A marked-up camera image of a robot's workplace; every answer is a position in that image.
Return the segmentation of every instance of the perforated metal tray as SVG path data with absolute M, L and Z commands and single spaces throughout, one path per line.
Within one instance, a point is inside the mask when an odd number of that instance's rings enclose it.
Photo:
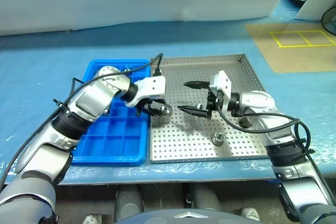
M 170 118 L 152 118 L 151 160 L 155 163 L 250 159 L 266 156 L 258 134 L 248 134 L 228 126 L 217 112 L 211 120 L 180 111 L 178 105 L 206 104 L 207 90 L 183 86 L 187 81 L 209 81 L 225 70 L 232 81 L 232 91 L 263 90 L 245 55 L 163 58 L 160 66 L 166 77 L 166 100 L 173 107 Z M 237 118 L 227 114 L 237 124 Z M 222 146 L 211 142 L 214 132 L 227 136 Z

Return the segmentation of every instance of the blue tablecloth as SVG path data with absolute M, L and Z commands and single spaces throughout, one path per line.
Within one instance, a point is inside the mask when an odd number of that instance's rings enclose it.
M 82 31 L 0 37 L 0 174 L 27 136 L 67 96 L 92 59 L 245 54 L 277 107 L 302 119 L 312 133 L 323 173 L 336 172 L 335 72 L 273 73 L 244 23 L 292 22 L 283 0 L 271 17 L 238 22 L 147 22 Z M 12 168 L 7 181 L 13 179 Z M 268 159 L 70 167 L 63 184 L 214 181 L 274 178 Z

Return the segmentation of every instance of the cardboard sheet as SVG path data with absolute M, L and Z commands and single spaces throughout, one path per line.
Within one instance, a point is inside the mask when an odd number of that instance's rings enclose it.
M 336 36 L 318 23 L 246 24 L 275 73 L 336 71 Z

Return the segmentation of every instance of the metal nut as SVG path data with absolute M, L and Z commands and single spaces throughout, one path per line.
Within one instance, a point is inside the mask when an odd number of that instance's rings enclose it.
M 164 116 L 171 116 L 173 114 L 173 108 L 169 104 L 161 106 L 161 112 Z
M 224 132 L 215 132 L 212 137 L 212 143 L 216 146 L 221 146 L 226 141 L 226 135 Z

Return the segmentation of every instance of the robotic arm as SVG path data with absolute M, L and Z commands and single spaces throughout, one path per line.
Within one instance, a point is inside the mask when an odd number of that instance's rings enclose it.
M 118 75 L 97 79 L 80 89 L 68 104 L 58 102 L 59 114 L 23 152 L 16 178 L 0 193 L 0 223 L 57 223 L 53 185 L 64 178 L 72 161 L 71 150 L 114 97 L 136 107 L 137 114 L 171 115 L 171 107 L 164 100 L 164 76 L 157 74 L 131 83 L 119 69 L 105 66 L 95 78 L 113 73 Z M 153 102 L 163 108 L 152 108 Z
M 196 89 L 208 88 L 207 110 L 179 106 L 180 110 L 208 119 L 212 111 L 218 111 L 230 126 L 245 132 L 261 133 L 272 169 L 281 181 L 278 188 L 289 219 L 307 224 L 336 223 L 333 195 L 322 182 L 323 177 L 301 139 L 297 139 L 290 127 L 293 119 L 276 108 L 269 94 L 263 91 L 232 93 L 231 81 L 224 71 L 212 76 L 210 82 L 191 81 L 185 85 Z M 235 117 L 249 117 L 242 118 L 242 127 L 238 127 L 225 118 L 227 111 Z M 256 131 L 247 129 L 253 125 Z

